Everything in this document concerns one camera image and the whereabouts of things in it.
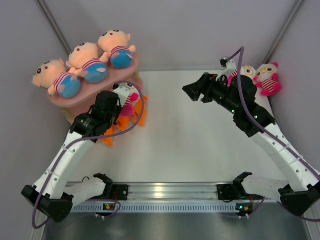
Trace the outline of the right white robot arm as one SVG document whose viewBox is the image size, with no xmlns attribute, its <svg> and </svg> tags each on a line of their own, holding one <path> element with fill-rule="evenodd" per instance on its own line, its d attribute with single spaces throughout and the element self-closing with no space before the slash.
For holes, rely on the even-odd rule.
<svg viewBox="0 0 320 240">
<path fill-rule="evenodd" d="M 217 77 L 206 72 L 182 90 L 194 102 L 216 102 L 232 113 L 235 125 L 264 150 L 285 176 L 285 180 L 275 180 L 244 172 L 231 184 L 234 199 L 250 195 L 268 198 L 301 217 L 320 199 L 320 173 L 306 166 L 272 115 L 256 103 L 257 87 L 249 77 L 240 77 L 241 88 L 236 77 L 230 86 L 225 79 L 217 80 Z"/>
</svg>

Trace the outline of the boy plush black hair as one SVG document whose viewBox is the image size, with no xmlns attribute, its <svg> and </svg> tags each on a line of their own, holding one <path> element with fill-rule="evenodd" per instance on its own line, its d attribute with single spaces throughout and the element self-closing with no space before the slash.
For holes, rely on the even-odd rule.
<svg viewBox="0 0 320 240">
<path fill-rule="evenodd" d="M 39 66 L 33 74 L 31 83 L 47 89 L 50 96 L 59 95 L 65 99 L 75 97 L 81 88 L 81 80 L 67 72 L 61 58 L 52 59 Z"/>
</svg>

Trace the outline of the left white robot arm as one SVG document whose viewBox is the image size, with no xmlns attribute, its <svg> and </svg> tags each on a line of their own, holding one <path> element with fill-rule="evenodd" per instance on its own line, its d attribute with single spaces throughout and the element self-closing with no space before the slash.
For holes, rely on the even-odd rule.
<svg viewBox="0 0 320 240">
<path fill-rule="evenodd" d="M 112 196 L 113 181 L 105 174 L 97 173 L 71 187 L 67 183 L 85 153 L 117 122 L 128 97 L 125 89 L 102 91 L 96 96 L 95 104 L 74 119 L 50 166 L 21 192 L 35 211 L 60 223 L 73 207 L 95 197 L 107 200 Z"/>
</svg>

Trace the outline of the white pink plush face down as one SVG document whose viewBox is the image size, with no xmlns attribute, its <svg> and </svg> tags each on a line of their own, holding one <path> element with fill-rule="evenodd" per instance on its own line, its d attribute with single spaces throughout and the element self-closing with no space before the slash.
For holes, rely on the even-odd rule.
<svg viewBox="0 0 320 240">
<path fill-rule="evenodd" d="M 140 90 L 141 88 L 136 88 L 131 83 L 122 83 L 122 86 L 126 87 L 127 90 L 129 90 L 129 95 L 119 116 L 131 117 L 134 114 L 134 106 L 140 99 L 138 89 Z"/>
</svg>

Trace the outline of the boy plush red dot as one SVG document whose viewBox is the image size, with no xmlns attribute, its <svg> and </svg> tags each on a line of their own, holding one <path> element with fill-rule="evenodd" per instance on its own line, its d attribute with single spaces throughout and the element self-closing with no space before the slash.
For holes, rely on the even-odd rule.
<svg viewBox="0 0 320 240">
<path fill-rule="evenodd" d="M 101 35 L 98 45 L 115 69 L 126 69 L 131 66 L 136 52 L 135 45 L 129 45 L 131 35 L 120 30 L 110 30 Z"/>
</svg>

